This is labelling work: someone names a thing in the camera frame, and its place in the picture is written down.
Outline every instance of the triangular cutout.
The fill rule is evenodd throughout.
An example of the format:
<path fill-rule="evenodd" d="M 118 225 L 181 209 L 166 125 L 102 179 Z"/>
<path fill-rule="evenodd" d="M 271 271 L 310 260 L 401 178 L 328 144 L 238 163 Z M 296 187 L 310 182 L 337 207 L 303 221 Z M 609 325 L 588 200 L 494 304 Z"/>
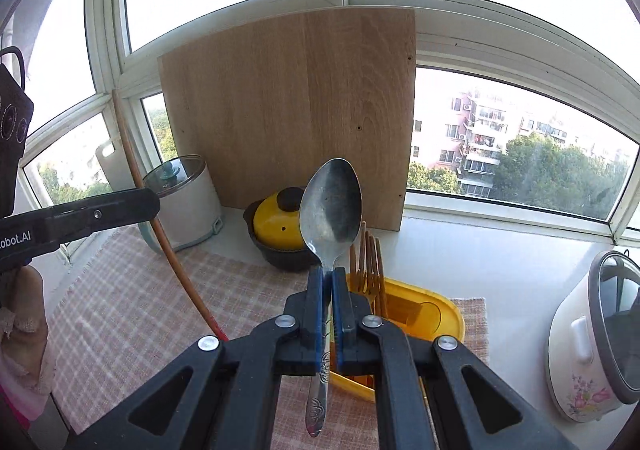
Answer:
<path fill-rule="evenodd" d="M 129 422 L 154 435 L 163 435 L 192 375 L 191 367 L 182 369 L 137 406 L 130 414 Z"/>
<path fill-rule="evenodd" d="M 522 415 L 505 400 L 471 366 L 462 367 L 462 377 L 476 404 L 482 426 L 489 434 L 495 434 L 522 421 Z"/>

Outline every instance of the camera lens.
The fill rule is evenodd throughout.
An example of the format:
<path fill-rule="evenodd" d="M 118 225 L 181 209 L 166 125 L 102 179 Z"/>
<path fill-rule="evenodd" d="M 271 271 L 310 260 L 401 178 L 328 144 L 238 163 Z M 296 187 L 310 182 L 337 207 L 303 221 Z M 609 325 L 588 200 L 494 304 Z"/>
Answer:
<path fill-rule="evenodd" d="M 15 106 L 10 105 L 2 113 L 2 121 L 0 122 L 0 135 L 4 140 L 11 138 L 15 126 Z"/>
<path fill-rule="evenodd" d="M 18 130 L 15 132 L 15 139 L 18 140 L 18 143 L 22 143 L 24 139 L 27 137 L 27 120 L 22 119 L 20 123 L 18 123 Z"/>

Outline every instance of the cutting board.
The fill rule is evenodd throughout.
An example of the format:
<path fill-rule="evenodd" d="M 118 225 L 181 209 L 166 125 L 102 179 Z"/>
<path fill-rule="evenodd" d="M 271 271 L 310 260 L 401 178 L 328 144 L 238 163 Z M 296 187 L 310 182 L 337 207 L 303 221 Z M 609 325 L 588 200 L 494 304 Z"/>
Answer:
<path fill-rule="evenodd" d="M 399 230 L 411 149 L 415 15 L 332 8 L 242 24 L 162 55 L 178 154 L 200 154 L 224 206 L 351 162 L 363 219 Z"/>

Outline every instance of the rice cooker lid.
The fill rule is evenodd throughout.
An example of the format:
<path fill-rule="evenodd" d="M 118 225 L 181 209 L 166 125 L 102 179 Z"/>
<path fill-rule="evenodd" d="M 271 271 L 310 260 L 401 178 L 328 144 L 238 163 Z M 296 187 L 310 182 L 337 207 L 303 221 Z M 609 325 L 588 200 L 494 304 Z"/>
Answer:
<path fill-rule="evenodd" d="M 203 157 L 196 154 L 174 157 L 149 172 L 143 183 L 158 197 L 164 197 L 196 179 L 205 166 Z"/>
<path fill-rule="evenodd" d="M 638 265 L 620 252 L 599 253 L 589 271 L 589 309 L 609 385 L 620 401 L 635 403 L 640 400 Z"/>

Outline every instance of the metal screw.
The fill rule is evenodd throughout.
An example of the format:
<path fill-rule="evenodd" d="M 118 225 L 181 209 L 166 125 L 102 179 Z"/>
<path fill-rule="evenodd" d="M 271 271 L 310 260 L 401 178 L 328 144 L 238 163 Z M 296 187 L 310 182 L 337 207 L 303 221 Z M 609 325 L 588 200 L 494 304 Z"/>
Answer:
<path fill-rule="evenodd" d="M 364 325 L 364 327 L 380 327 L 382 325 L 382 318 L 378 315 L 365 315 L 362 317 L 362 325 Z"/>
<path fill-rule="evenodd" d="M 296 319 L 291 315 L 280 315 L 276 317 L 276 326 L 278 327 L 293 327 L 296 324 Z"/>
<path fill-rule="evenodd" d="M 198 340 L 198 347 L 203 351 L 213 351 L 218 349 L 220 341 L 213 335 L 203 336 Z"/>
<path fill-rule="evenodd" d="M 438 347 L 440 349 L 444 349 L 445 351 L 452 351 L 456 347 L 458 347 L 458 341 L 449 335 L 443 335 L 438 338 Z"/>

